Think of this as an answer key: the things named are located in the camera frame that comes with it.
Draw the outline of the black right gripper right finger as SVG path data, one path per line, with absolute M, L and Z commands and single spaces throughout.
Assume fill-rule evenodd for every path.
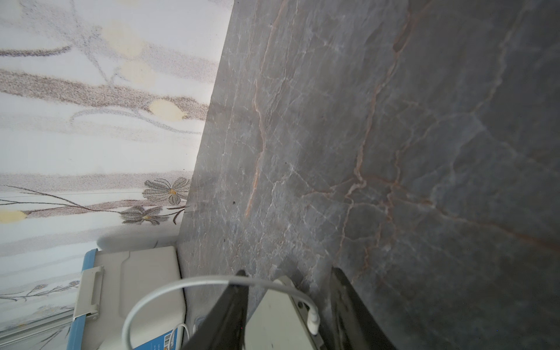
M 335 349 L 396 349 L 346 274 L 336 267 L 330 273 L 330 302 Z

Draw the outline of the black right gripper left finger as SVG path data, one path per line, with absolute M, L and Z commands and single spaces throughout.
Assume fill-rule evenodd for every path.
M 249 287 L 225 277 L 207 277 L 192 286 L 212 284 L 228 285 L 182 349 L 243 349 Z

